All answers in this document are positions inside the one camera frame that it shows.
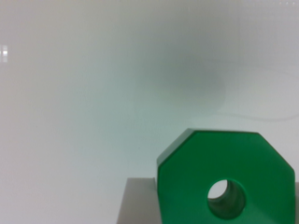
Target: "green octagonal block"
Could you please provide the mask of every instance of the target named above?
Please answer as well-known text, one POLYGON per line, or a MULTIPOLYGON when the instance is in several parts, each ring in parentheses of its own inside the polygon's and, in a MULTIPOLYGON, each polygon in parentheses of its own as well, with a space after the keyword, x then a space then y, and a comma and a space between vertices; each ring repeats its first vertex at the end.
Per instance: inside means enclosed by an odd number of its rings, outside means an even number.
POLYGON ((258 133, 188 129, 157 162, 163 224, 295 222, 294 170, 258 133))

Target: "circular hole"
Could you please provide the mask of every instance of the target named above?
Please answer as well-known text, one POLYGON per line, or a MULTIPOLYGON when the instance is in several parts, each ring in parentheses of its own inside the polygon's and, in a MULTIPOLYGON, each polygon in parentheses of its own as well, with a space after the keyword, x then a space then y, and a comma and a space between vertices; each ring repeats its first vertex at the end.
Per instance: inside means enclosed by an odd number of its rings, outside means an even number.
POLYGON ((207 203, 210 211, 216 217, 233 219, 242 213, 246 204, 245 194, 242 187, 235 181, 219 181, 212 186, 210 191, 207 203))
POLYGON ((227 188, 227 180, 218 181, 216 184, 212 186, 212 188, 208 192, 208 199, 219 198, 227 188))

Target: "green plastic object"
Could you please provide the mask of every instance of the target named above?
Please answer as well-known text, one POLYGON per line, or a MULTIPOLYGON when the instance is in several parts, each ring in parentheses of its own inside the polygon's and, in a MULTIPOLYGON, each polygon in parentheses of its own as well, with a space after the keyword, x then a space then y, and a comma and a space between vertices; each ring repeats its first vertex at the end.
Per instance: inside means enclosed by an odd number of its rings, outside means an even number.
POLYGON ((163 224, 295 223, 294 170, 258 133, 188 129, 157 163, 163 224))

